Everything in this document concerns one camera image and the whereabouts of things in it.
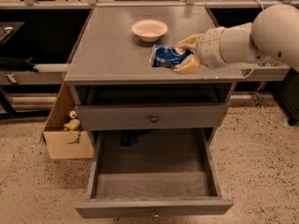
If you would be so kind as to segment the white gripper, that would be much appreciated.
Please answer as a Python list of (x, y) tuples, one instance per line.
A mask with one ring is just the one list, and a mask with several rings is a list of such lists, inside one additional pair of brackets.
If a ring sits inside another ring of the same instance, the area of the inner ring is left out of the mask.
[(228, 63), (221, 56), (221, 35), (224, 30), (224, 27), (209, 29), (204, 34), (190, 35), (177, 42), (180, 49), (195, 50), (198, 59), (191, 54), (182, 63), (175, 65), (173, 71), (189, 75), (203, 71), (205, 66), (209, 69), (226, 67)]

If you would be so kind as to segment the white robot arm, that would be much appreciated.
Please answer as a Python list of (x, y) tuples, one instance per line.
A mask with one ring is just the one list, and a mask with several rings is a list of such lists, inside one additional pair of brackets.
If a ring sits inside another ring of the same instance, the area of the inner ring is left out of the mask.
[(182, 75), (233, 63), (278, 62), (298, 70), (299, 9), (283, 4), (267, 7), (252, 22), (190, 35), (177, 42), (177, 47), (192, 52), (173, 68)]

